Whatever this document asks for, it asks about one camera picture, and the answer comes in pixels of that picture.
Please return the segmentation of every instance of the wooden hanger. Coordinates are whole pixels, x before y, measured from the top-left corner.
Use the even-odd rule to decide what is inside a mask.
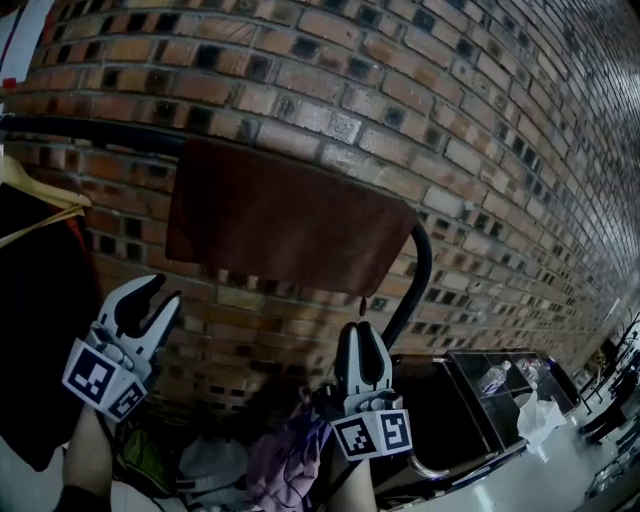
[[[26,173],[22,165],[9,156],[0,156],[0,186],[1,185],[13,187],[25,194],[61,208],[62,211],[32,226],[0,238],[0,249],[36,229],[75,217],[76,215],[84,215],[83,207],[91,207],[89,198],[82,194],[69,192],[68,190],[52,187],[51,185],[46,185],[45,183],[34,180]]]
[[[58,208],[67,209],[74,205],[91,207],[91,201],[82,194],[40,183],[29,176],[22,165],[10,156],[0,157],[0,185],[9,185],[25,194],[36,197]]]
[[[82,212],[82,206],[77,204],[75,206],[70,206],[62,210],[61,212],[52,215],[51,217],[47,217],[44,220],[34,224],[33,226],[29,226],[27,228],[21,229],[20,231],[16,231],[15,233],[11,233],[10,235],[4,236],[0,238],[0,249],[2,249],[5,245],[9,245],[11,242],[15,242],[18,238],[23,237],[24,235],[31,233],[31,231],[35,231],[36,229],[43,228],[48,226],[49,224],[54,224],[56,222],[60,222],[65,219],[70,219],[71,217],[75,217],[76,215],[80,215]]]

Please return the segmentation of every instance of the brown cloth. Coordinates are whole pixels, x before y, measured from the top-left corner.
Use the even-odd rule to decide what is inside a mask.
[[[403,201],[283,156],[190,140],[167,258],[371,296],[417,222]]]

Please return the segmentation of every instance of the white cloth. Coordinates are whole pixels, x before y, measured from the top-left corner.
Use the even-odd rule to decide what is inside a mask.
[[[182,452],[178,467],[184,478],[176,481],[178,493],[188,506],[251,510],[249,494],[236,485],[246,475],[248,463],[247,450],[237,441],[199,437]]]

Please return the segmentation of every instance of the forearm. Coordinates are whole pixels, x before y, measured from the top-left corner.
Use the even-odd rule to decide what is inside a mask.
[[[95,496],[109,499],[112,465],[109,440],[95,410],[85,405],[64,459],[64,485],[79,487]]]
[[[347,469],[349,463],[344,458],[340,446],[335,444],[331,461],[331,479],[333,483]],[[376,502],[371,482],[369,461],[363,460],[353,470],[349,478],[335,491],[327,506],[329,512],[375,512]]]

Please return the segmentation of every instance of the purple fabric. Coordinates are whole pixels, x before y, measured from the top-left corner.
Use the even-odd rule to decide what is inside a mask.
[[[265,512],[302,511],[330,434],[330,425],[321,419],[312,421],[304,404],[279,432],[262,436],[251,451],[247,471],[255,505]]]

